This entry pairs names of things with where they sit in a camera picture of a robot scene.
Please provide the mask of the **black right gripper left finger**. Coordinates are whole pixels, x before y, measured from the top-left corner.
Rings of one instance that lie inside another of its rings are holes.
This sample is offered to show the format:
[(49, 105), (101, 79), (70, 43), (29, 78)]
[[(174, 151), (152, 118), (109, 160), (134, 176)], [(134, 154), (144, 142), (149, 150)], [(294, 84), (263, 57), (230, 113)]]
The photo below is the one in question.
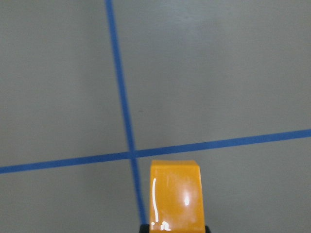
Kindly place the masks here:
[(150, 227), (149, 224), (141, 224), (139, 227), (139, 233), (149, 233)]

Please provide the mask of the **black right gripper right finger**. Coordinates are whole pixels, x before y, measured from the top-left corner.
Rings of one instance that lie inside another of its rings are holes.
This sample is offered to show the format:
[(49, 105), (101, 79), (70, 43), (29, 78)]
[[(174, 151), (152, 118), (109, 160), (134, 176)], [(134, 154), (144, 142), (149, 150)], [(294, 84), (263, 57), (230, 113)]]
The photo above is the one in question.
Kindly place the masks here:
[(205, 233), (211, 233), (210, 228), (207, 225), (205, 226)]

